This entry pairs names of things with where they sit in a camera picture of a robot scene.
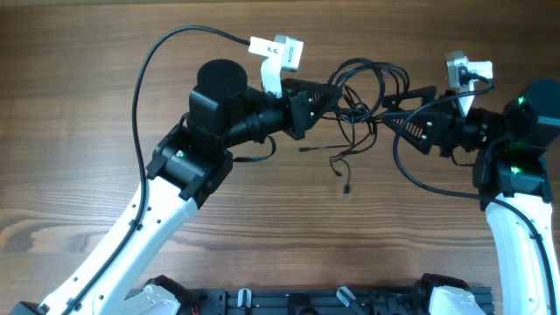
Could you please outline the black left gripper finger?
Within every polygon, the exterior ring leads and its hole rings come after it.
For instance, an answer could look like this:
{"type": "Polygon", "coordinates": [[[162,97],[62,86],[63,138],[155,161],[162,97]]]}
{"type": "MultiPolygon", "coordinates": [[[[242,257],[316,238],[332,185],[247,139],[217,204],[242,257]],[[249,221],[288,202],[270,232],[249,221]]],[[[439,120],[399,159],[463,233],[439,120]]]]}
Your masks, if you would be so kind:
{"type": "Polygon", "coordinates": [[[288,79],[288,90],[297,95],[306,94],[307,101],[311,105],[337,103],[342,97],[340,87],[308,80],[288,79]]]}
{"type": "Polygon", "coordinates": [[[328,105],[311,105],[306,94],[300,93],[290,98],[291,134],[304,134],[312,128],[317,121],[335,105],[333,101],[328,105]]]}

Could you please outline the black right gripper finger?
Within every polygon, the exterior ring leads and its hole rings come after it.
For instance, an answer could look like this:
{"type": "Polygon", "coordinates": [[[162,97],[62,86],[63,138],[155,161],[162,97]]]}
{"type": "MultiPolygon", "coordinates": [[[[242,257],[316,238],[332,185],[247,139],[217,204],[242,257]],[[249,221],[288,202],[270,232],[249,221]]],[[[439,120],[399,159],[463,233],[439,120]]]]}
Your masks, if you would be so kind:
{"type": "MultiPolygon", "coordinates": [[[[385,114],[381,121],[397,132],[412,110],[385,114]]],[[[453,114],[436,110],[422,111],[410,119],[402,132],[402,138],[423,154],[428,154],[432,146],[443,146],[445,132],[452,124],[453,114]]]]}
{"type": "Polygon", "coordinates": [[[382,99],[381,106],[385,109],[399,109],[401,102],[412,99],[420,99],[423,106],[435,100],[437,91],[436,86],[428,86],[386,95],[382,99]]]}

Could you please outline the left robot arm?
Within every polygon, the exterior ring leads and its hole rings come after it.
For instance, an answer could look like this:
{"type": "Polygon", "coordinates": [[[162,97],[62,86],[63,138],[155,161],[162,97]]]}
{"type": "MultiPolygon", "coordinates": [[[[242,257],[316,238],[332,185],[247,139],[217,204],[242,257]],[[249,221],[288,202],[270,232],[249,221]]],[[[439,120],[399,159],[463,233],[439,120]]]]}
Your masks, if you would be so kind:
{"type": "Polygon", "coordinates": [[[87,260],[41,303],[16,314],[177,314],[188,296],[169,283],[133,286],[167,240],[231,172],[231,148],[282,131],[299,140],[342,96],[335,85],[284,79],[279,96],[249,86],[229,59],[198,71],[189,109],[161,140],[122,216],[87,260]]]}

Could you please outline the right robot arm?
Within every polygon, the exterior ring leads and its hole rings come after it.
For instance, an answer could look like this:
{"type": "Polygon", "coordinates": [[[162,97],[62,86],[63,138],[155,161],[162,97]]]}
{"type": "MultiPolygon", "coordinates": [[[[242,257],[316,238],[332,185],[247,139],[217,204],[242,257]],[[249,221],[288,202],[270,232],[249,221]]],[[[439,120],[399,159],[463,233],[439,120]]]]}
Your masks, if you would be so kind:
{"type": "Polygon", "coordinates": [[[552,191],[545,152],[559,136],[559,83],[532,81],[502,112],[464,109],[462,99],[486,88],[447,92],[415,110],[388,106],[381,120],[395,132],[393,146],[405,139],[427,154],[439,147],[443,158],[456,148],[476,151],[472,167],[475,194],[455,197],[480,203],[492,229],[500,264],[505,311],[559,312],[559,270],[550,232],[552,191]]]}

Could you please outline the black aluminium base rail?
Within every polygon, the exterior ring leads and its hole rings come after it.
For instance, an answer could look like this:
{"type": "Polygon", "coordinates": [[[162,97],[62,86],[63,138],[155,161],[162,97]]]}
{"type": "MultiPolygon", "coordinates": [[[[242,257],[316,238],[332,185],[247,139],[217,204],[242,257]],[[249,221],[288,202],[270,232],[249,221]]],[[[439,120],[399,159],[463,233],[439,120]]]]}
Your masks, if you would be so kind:
{"type": "Polygon", "coordinates": [[[402,290],[189,290],[186,315],[425,314],[402,290]]]}

